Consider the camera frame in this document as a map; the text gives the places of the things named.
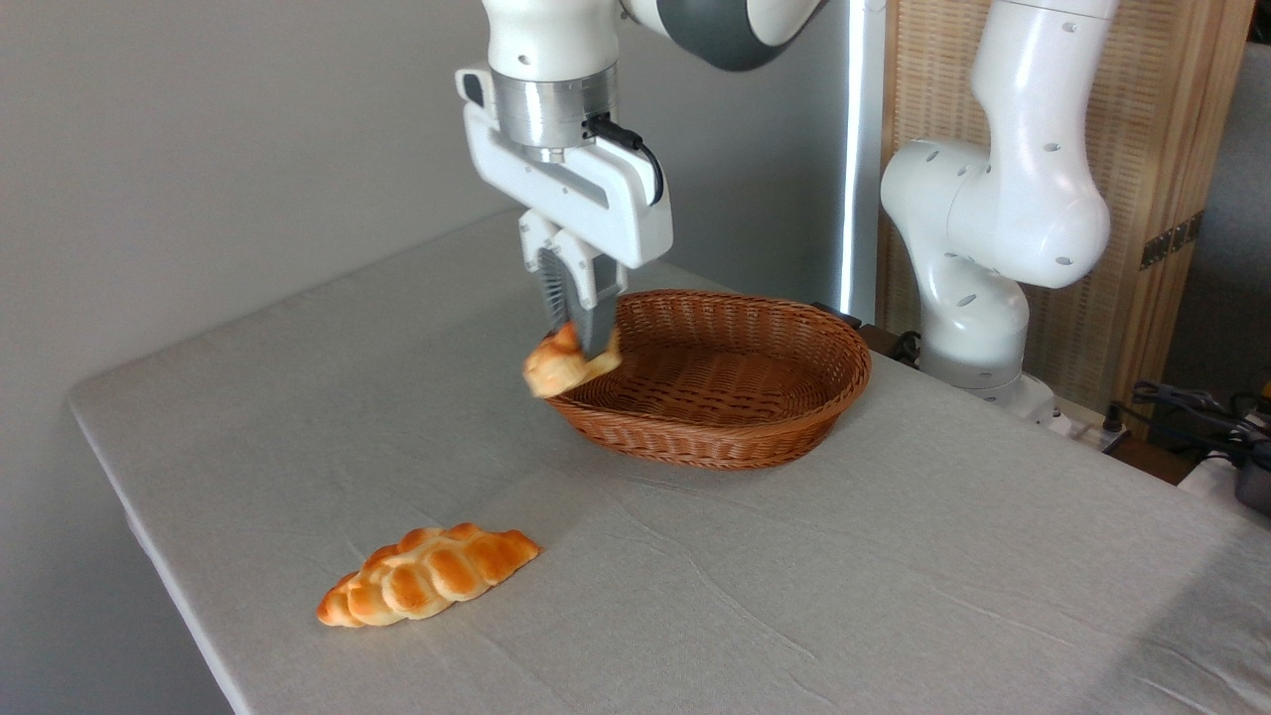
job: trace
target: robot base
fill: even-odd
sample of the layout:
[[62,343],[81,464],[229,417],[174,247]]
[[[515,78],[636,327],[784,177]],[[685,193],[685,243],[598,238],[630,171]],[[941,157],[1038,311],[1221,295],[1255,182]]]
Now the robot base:
[[1002,387],[986,390],[966,390],[985,403],[991,403],[1012,415],[1041,425],[1061,436],[1068,436],[1071,423],[1060,414],[1055,392],[1046,384],[1027,375],[1021,375],[1016,380]]

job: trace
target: bamboo screen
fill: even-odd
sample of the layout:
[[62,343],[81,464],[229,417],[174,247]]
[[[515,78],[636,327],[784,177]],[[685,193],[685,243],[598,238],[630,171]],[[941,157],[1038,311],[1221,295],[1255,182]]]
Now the bamboo screen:
[[[988,122],[970,88],[989,5],[989,0],[900,0],[891,5],[885,117],[885,140],[890,144],[885,156],[924,136],[989,142]],[[1145,274],[1140,274],[1139,263],[1150,237],[1204,204],[1213,171],[1213,159],[1205,152],[1216,154],[1214,137],[1221,131],[1230,89],[1225,98],[1221,86],[1209,91],[1206,100],[1216,110],[1202,109],[1192,95],[1204,95],[1215,79],[1225,81],[1225,75],[1215,77],[1210,70],[1221,70],[1234,81],[1238,58],[1229,69],[1219,67],[1215,47],[1224,39],[1218,32],[1223,9],[1239,13],[1240,6],[1251,11],[1252,0],[1121,3],[1087,116],[1092,173],[1112,216],[1108,248],[1094,271],[1073,286],[1024,286],[1031,307],[1024,370],[1061,398],[1102,410],[1121,391],[1118,380],[1138,378],[1141,366],[1130,363],[1144,363],[1146,351],[1162,352],[1163,368],[1172,317],[1164,326],[1155,325],[1158,333],[1166,333],[1164,345],[1148,344],[1150,339],[1159,342],[1159,335],[1140,335],[1138,352],[1127,344],[1134,342],[1129,339],[1132,333],[1150,328],[1129,325],[1150,323],[1145,312],[1152,312],[1149,307],[1157,302],[1153,291],[1143,287]],[[1243,36],[1237,43],[1243,46]],[[1182,169],[1190,175],[1176,175]],[[1183,190],[1183,185],[1192,190]],[[1171,258],[1176,265],[1182,263],[1183,276],[1187,257],[1190,250]],[[886,218],[880,274],[880,324],[897,333],[918,329],[913,268],[899,232]],[[1182,292],[1181,279],[1177,284],[1158,282]],[[1155,312],[1162,321],[1160,311]]]

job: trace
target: white wall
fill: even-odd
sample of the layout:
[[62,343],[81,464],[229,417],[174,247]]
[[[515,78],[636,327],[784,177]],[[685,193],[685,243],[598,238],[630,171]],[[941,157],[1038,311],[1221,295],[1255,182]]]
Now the white wall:
[[[839,5],[750,75],[624,30],[681,263],[835,301]],[[0,714],[226,710],[65,396],[510,207],[451,89],[484,43],[477,0],[0,4]]]

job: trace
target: black cable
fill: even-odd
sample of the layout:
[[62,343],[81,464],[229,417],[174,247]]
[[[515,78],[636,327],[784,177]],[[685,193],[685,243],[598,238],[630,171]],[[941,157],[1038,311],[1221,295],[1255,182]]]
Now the black cable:
[[896,347],[891,349],[892,361],[909,361],[910,363],[918,362],[918,354],[920,352],[919,342],[923,339],[923,333],[918,330],[905,330],[900,333],[896,338]]
[[1167,405],[1227,432],[1239,429],[1261,432],[1257,424],[1228,413],[1214,396],[1200,390],[1178,390],[1163,384],[1139,381],[1134,384],[1131,394],[1135,404]]
[[666,185],[666,179],[662,177],[662,163],[653,155],[653,150],[644,144],[644,137],[629,128],[623,128],[609,117],[609,112],[605,112],[582,122],[583,136],[602,136],[624,149],[643,154],[648,159],[648,163],[653,164],[653,199],[648,204],[656,206],[662,201]]
[[1118,408],[1122,414],[1129,415],[1129,417],[1134,418],[1135,420],[1139,420],[1140,423],[1144,423],[1146,425],[1157,428],[1157,429],[1159,429],[1162,432],[1169,433],[1171,436],[1173,436],[1173,437],[1176,437],[1178,439],[1191,442],[1192,444],[1196,444],[1196,446],[1200,446],[1200,447],[1207,447],[1210,451],[1221,452],[1221,453],[1228,455],[1229,457],[1233,457],[1233,458],[1234,457],[1239,457],[1240,460],[1251,460],[1252,458],[1257,465],[1263,466],[1262,465],[1262,460],[1254,453],[1253,448],[1242,448],[1242,447],[1239,447],[1238,443],[1234,443],[1234,442],[1218,442],[1218,441],[1214,441],[1214,439],[1210,439],[1210,438],[1205,438],[1205,437],[1201,437],[1201,436],[1196,436],[1196,434],[1188,433],[1186,431],[1181,431],[1178,428],[1167,425],[1167,424],[1164,424],[1164,423],[1162,423],[1159,420],[1153,420],[1152,418],[1149,418],[1146,415],[1143,415],[1140,413],[1135,413],[1134,410],[1130,410],[1129,408],[1126,408],[1121,403],[1113,403],[1112,405],[1115,405],[1116,408]]

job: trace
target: braided bread roll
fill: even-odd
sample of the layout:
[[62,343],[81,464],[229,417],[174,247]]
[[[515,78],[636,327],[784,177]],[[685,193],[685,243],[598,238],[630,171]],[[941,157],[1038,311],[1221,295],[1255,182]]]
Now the braided bread roll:
[[501,584],[543,550],[521,532],[414,530],[371,554],[318,605],[328,626],[386,626],[436,616],[456,601],[472,601]]

